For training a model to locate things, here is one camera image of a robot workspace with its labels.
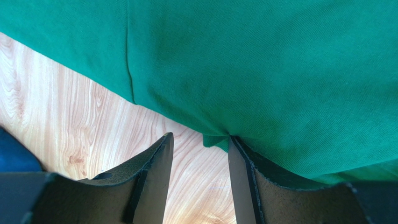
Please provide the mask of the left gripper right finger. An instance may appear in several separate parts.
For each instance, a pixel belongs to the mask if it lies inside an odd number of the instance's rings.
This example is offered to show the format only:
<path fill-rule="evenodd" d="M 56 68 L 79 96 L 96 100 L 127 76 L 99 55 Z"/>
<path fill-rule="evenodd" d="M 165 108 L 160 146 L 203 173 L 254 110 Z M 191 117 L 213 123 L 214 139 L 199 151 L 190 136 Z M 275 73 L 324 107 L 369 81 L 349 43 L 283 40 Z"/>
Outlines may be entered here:
<path fill-rule="evenodd" d="M 228 163 L 239 224 L 395 224 L 397 182 L 323 184 L 294 174 L 231 137 Z"/>

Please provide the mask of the green t shirt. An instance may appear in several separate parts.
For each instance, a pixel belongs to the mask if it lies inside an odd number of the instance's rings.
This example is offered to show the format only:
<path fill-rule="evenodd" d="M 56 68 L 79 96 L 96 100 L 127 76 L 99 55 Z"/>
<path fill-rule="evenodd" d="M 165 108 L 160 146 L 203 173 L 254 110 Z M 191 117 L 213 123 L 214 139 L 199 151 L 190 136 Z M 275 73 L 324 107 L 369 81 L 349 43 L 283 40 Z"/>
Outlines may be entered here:
<path fill-rule="evenodd" d="M 227 149 L 398 178 L 395 0 L 3 0 L 0 30 Z"/>

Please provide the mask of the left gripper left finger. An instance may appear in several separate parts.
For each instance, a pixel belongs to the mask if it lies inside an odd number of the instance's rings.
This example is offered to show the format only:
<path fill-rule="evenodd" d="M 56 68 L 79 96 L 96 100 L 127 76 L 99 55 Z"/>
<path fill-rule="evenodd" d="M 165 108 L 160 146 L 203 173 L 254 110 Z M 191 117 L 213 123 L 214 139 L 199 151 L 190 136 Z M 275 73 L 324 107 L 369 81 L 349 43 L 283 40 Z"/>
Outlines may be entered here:
<path fill-rule="evenodd" d="M 174 136 L 93 179 L 58 173 L 0 175 L 3 224 L 161 224 L 173 161 Z"/>

